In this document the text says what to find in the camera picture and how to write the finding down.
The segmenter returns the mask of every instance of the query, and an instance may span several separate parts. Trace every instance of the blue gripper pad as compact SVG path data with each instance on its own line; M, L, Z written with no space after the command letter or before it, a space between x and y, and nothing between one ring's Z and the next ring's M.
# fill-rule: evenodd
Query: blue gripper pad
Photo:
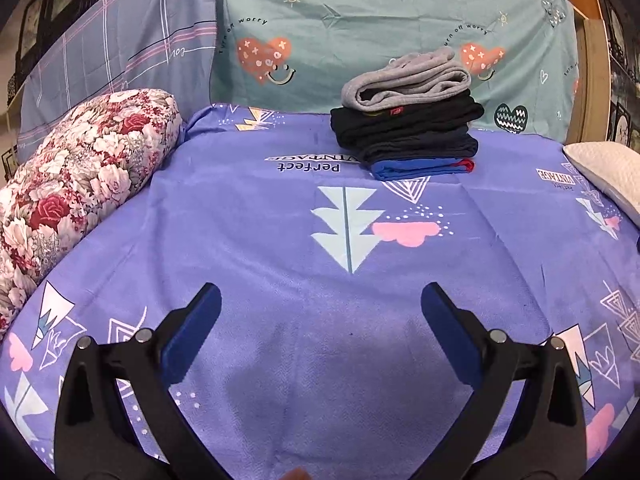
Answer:
M473 314L457 309L436 283L424 287L420 304L424 319L427 320L460 382L468 384L473 389L478 388L482 383L482 356L458 318L459 315Z
M162 382L169 387L181 383L222 310L220 289L206 283L191 300L180 328L160 355Z

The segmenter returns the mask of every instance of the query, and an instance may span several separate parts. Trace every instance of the purple bedsheet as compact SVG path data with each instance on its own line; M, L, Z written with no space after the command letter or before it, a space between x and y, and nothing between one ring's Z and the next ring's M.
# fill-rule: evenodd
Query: purple bedsheet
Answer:
M171 393L220 463L245 479L301 465L316 478L405 480L470 394L420 312L435 281L515 340L564 338L592 463L638 400L638 229L560 144L471 133L471 174L381 183L338 148L327 116L207 107L16 320L0 384L18 428L51 465L78 337L129 338L213 282L222 314ZM119 386L140 441L161 456Z

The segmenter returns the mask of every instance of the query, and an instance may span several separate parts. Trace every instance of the folded clothes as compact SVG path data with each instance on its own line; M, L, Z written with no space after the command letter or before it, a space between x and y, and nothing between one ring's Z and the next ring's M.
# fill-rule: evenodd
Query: folded clothes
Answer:
M447 173L470 173L475 167L469 158L412 158L411 160L379 160L371 165L378 180L402 180Z
M370 166L379 160L411 158L469 158L478 152L478 141L468 134L468 126L450 132L424 132L401 139L384 140L363 146L358 160Z
M484 115L484 108L465 90L449 99L407 105L375 114L350 108L331 110L331 128L341 147L360 150L367 144L424 132L448 132Z
M454 52L443 46L435 52L407 54L375 72L365 72L342 88L342 105L361 112L431 103L469 88L471 76Z

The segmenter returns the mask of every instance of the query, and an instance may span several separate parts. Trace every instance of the triangle print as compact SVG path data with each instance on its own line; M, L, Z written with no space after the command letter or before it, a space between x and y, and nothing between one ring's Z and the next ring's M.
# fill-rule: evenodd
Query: triangle print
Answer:
M563 332L554 334L564 341L566 349L569 352L569 359L574 367L575 378L578 382L578 389L584 400L595 408L595 398L593 394L593 384L591 382L591 370L588 365L587 352L584 348L582 332L579 325L564 330Z
M578 174L578 170L576 170L575 166L570 162L563 162L562 167L565 168L569 173L573 173L574 175Z
M262 110L261 108L249 107L249 112L254 117L253 119L244 119L244 124L236 124L236 128L241 132L247 132L249 130L268 130L267 119L273 115L271 110Z
M609 334L607 323L603 323L596 330L584 338L587 355L593 356L589 361L591 370L595 370L607 381L620 389L620 375L616 364L616 354Z
M136 326L130 325L112 317L109 320L109 336L107 338L107 343L122 343L131 339L145 322L145 317L146 307L142 313L140 321Z
M86 332L84 326L65 316L54 330L47 333L47 345L40 363L40 371L58 362L66 346L84 332Z
M602 203L602 200L600 199L600 192L597 189L591 189L589 191L583 191L582 194L587 196L587 197L589 197L589 198L591 198L591 200L593 200L600 207L604 207L604 204Z
M580 182L580 185L582 186L582 188L586 191L591 190L591 187L589 186L589 181L584 178L581 175L574 175L574 179L577 180L578 182Z
M640 345L640 320L638 319L637 311L633 311L629 317L620 323L618 329L626 338Z
M124 379L116 379L116 384L118 385L120 396L123 399L126 399L127 397L133 395L133 390L131 389L131 383L129 381L125 381Z
M383 182L382 185L400 198L404 198L412 204L417 204L424 193L424 189L427 187L429 179L430 177L428 176L422 176L420 178L407 180L391 180L389 182Z
M376 235L364 234L364 231L384 211L360 209L376 190L325 186L318 189L336 208L319 207L311 212L334 232L313 233L311 236L344 270L353 274L381 240Z
M29 444L34 440L38 440L38 437L31 431L24 417L39 415L48 412L49 409L33 386L31 386L24 372L20 372L20 380L18 381L18 386L13 397L6 389L6 386L4 387L4 405L6 406L8 415L24 439Z
M73 307L75 307L75 304L64 298L53 285L49 282L45 283L42 303L40 304L40 317L38 318L36 333L31 345L32 350L43 341L51 329L65 319Z
M640 363L640 345L638 345L638 348L636 348L631 354L631 360L636 363Z
M625 299L619 290L614 290L608 296L602 298L600 304L622 319L626 319L630 314L630 311L626 308Z

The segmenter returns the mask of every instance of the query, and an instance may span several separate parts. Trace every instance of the wooden bed frame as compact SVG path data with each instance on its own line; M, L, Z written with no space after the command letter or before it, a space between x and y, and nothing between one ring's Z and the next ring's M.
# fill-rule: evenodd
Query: wooden bed frame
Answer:
M580 82L566 143L606 140L611 73L607 31L599 0L569 0L575 8Z

